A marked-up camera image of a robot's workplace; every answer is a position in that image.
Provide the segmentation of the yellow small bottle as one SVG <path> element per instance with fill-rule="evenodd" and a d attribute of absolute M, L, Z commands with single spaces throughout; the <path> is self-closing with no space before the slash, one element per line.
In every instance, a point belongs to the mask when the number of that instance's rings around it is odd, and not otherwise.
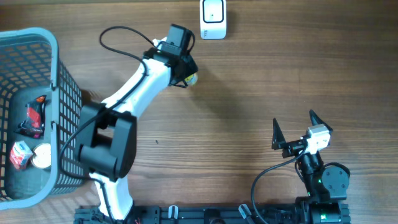
<path fill-rule="evenodd" d="M 192 86 L 195 85 L 198 81 L 198 75 L 196 73 L 188 76 L 187 78 L 184 79 L 184 82 L 188 85 L 188 86 Z"/>

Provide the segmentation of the round tin can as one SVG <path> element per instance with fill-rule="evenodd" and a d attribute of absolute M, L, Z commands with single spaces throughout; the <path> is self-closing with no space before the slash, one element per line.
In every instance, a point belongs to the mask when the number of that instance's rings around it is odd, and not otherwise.
<path fill-rule="evenodd" d="M 51 162 L 51 144 L 42 143 L 33 150 L 34 155 L 30 158 L 31 163 L 38 169 L 49 169 Z"/>

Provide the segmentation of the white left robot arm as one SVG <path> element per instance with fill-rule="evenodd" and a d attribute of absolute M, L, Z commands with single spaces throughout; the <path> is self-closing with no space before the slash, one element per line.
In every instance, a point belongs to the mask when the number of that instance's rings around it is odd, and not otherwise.
<path fill-rule="evenodd" d="M 96 213 L 108 223 L 130 219 L 134 200 L 127 173 L 137 152 L 137 122 L 152 100 L 169 86 L 185 88 L 198 71 L 191 55 L 192 37 L 166 37 L 139 58 L 132 77 L 101 103 L 82 108 L 73 155 L 89 170 L 100 205 Z"/>

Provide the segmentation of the red white small carton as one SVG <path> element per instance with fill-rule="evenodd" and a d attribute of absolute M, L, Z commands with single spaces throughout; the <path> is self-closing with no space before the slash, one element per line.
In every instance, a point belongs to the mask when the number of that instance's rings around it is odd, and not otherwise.
<path fill-rule="evenodd" d="M 25 141 L 16 141 L 10 152 L 10 161 L 17 170 L 25 169 L 33 152 Z"/>

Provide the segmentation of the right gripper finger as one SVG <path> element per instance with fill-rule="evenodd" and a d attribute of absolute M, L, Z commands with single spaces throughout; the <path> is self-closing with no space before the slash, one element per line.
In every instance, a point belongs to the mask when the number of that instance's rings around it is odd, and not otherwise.
<path fill-rule="evenodd" d="M 283 149 L 286 145 L 284 135 L 280 129 L 277 120 L 273 119 L 273 135 L 272 135 L 272 149 Z"/>
<path fill-rule="evenodd" d="M 309 116 L 310 116 L 310 121 L 312 123 L 313 126 L 315 125 L 319 125 L 319 124 L 323 124 L 330 133 L 333 132 L 333 129 L 326 123 L 324 122 L 317 114 L 316 112 L 314 112 L 314 110 L 310 110 L 309 111 Z"/>

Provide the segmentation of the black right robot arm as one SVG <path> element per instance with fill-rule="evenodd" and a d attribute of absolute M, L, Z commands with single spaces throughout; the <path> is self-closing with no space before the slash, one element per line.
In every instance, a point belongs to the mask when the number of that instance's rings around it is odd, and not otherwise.
<path fill-rule="evenodd" d="M 288 142 L 276 119 L 273 120 L 272 148 L 281 149 L 282 157 L 295 158 L 295 170 L 307 191 L 294 206 L 295 223 L 350 223 L 347 189 L 351 173 L 338 163 L 324 163 L 320 151 L 330 145 L 333 129 L 314 110 L 309 111 L 312 125 L 305 135 Z"/>

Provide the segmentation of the black red snack packet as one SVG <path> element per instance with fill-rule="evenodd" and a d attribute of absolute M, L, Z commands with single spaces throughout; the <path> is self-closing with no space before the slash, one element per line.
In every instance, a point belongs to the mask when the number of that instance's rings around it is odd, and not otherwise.
<path fill-rule="evenodd" d="M 47 95 L 40 95 L 25 104 L 26 119 L 17 125 L 16 134 L 40 139 L 45 131 L 45 105 Z"/>

